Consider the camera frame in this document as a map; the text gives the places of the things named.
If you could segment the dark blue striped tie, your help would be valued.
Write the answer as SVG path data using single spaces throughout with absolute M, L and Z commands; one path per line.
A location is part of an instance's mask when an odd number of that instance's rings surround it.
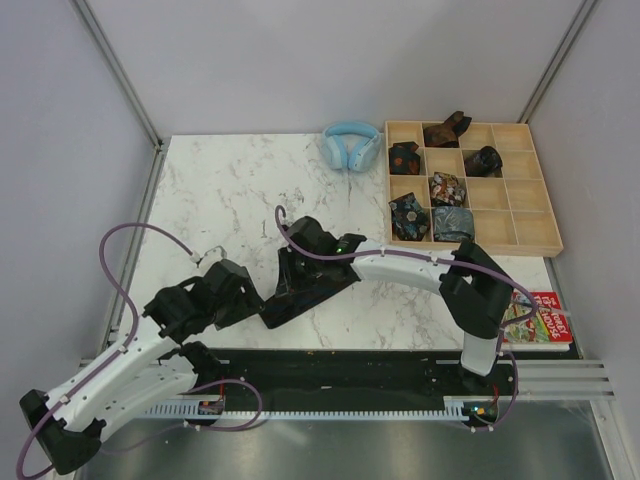
M 332 295 L 333 291 L 329 288 L 295 289 L 280 286 L 266 300 L 259 316 L 268 329 L 276 329 L 326 301 Z

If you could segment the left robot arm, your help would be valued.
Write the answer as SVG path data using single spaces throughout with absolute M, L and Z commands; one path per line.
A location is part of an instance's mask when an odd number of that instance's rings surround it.
M 202 276 L 160 289 L 138 323 L 69 381 L 20 400 L 52 470 L 69 474 L 91 460 L 130 419 L 178 394 L 208 393 L 227 376 L 194 336 L 260 313 L 264 301 L 248 270 L 228 259 Z

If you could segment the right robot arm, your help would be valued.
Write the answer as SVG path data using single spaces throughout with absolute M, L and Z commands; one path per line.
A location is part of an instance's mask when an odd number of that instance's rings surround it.
M 500 324 L 514 291 L 512 279 L 476 243 L 462 241 L 436 255 L 383 245 L 361 234 L 334 237 L 305 216 L 282 229 L 278 280 L 261 314 L 278 328 L 362 281 L 396 283 L 440 296 L 463 332 L 458 381 L 483 392 L 494 381 Z

